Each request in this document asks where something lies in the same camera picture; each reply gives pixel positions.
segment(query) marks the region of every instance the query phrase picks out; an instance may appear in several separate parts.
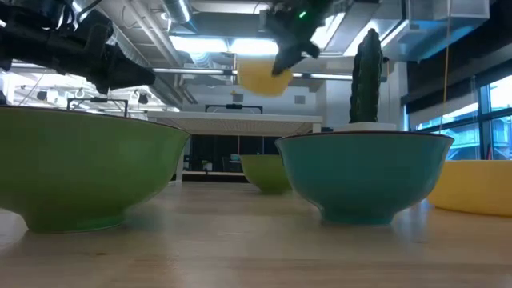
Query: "yellow cable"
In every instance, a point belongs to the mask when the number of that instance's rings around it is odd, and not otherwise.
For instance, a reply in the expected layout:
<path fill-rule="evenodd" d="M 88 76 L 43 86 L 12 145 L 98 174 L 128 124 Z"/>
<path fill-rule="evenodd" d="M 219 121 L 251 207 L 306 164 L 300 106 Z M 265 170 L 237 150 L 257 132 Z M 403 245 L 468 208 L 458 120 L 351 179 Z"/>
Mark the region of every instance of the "yellow cable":
<path fill-rule="evenodd" d="M 446 95 L 448 93 L 448 61 L 450 60 L 450 26 L 451 26 L 451 6 L 452 0 L 449 0 L 448 6 L 448 23 L 446 24 L 446 56 L 445 56 L 445 82 L 442 93 L 442 113 L 441 113 L 441 123 L 439 124 L 439 133 L 442 131 L 442 117 L 445 114 L 446 108 Z"/>
<path fill-rule="evenodd" d="M 392 123 L 391 121 L 391 86 L 390 86 L 390 75 L 391 75 L 391 60 L 387 61 L 387 121 L 388 123 Z"/>

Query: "window frame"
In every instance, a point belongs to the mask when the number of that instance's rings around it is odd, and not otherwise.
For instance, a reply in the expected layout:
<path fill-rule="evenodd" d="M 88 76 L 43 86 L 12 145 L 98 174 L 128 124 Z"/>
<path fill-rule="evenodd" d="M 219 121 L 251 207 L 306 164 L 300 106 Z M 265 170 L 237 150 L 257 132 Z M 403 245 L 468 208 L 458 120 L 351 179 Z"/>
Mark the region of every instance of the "window frame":
<path fill-rule="evenodd" d="M 445 129 L 453 129 L 460 126 L 466 126 L 470 124 L 478 124 L 480 129 L 480 159 L 491 160 L 491 154 L 489 154 L 489 147 L 492 148 L 494 139 L 492 131 L 492 121 L 498 118 L 512 116 L 512 107 L 505 108 L 502 110 L 492 111 L 490 108 L 490 84 L 474 89 L 477 91 L 478 110 L 476 117 L 464 118 L 461 120 L 443 123 L 442 125 L 436 125 L 425 129 L 417 130 L 417 132 L 431 133 Z"/>

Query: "window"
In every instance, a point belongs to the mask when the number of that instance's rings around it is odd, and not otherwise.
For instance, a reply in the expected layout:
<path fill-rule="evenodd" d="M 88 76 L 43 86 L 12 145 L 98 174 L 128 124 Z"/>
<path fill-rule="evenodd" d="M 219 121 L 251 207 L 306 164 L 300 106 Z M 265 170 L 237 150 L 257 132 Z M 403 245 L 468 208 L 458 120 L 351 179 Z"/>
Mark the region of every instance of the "window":
<path fill-rule="evenodd" d="M 492 111 L 512 107 L 512 75 L 489 85 L 490 108 Z"/>
<path fill-rule="evenodd" d="M 510 132 L 512 131 L 512 117 L 506 116 L 498 118 L 491 123 L 493 131 L 492 141 L 492 159 L 493 160 L 512 160 L 510 150 L 512 141 Z"/>
<path fill-rule="evenodd" d="M 480 129 L 476 123 L 445 129 L 441 134 L 455 139 L 446 160 L 480 159 Z"/>
<path fill-rule="evenodd" d="M 451 100 L 443 108 L 416 111 L 410 117 L 416 122 L 411 125 L 418 131 L 436 134 L 442 129 L 441 134 L 454 138 L 447 160 L 512 160 L 512 75 L 474 89 L 471 95 L 460 97 L 460 102 Z M 442 126 L 441 117 L 423 122 L 443 114 L 441 109 L 449 110 L 450 105 L 457 110 L 442 116 Z"/>
<path fill-rule="evenodd" d="M 465 118 L 476 117 L 478 114 L 478 103 L 472 103 L 454 112 L 442 116 L 442 123 L 447 124 Z M 430 121 L 420 123 L 416 126 L 416 130 L 422 130 L 441 125 L 441 117 L 434 118 Z"/>

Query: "white table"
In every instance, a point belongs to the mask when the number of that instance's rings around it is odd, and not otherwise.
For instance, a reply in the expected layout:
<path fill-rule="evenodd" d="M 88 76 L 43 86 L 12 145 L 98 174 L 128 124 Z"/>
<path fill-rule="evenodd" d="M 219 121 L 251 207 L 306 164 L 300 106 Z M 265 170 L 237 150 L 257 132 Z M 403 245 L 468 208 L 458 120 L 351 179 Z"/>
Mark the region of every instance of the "white table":
<path fill-rule="evenodd" d="M 184 129 L 195 135 L 288 136 L 321 132 L 321 116 L 236 114 L 203 112 L 148 112 L 153 122 Z M 183 177 L 183 153 L 176 181 Z"/>

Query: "bowl base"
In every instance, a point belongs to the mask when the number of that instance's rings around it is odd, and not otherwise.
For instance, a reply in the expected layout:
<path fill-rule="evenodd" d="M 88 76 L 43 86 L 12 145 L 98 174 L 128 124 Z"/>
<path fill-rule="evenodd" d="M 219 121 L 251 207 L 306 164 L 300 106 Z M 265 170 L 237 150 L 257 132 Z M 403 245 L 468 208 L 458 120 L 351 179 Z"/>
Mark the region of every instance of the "bowl base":
<path fill-rule="evenodd" d="M 354 215 L 343 212 L 333 212 L 322 210 L 322 220 L 326 223 L 348 224 L 358 226 L 381 226 L 389 225 L 393 221 L 391 216 L 375 216 L 375 215 Z"/>
<path fill-rule="evenodd" d="M 26 226 L 35 233 L 75 233 L 101 230 L 120 225 L 125 217 L 123 214 L 100 218 L 25 218 Z"/>

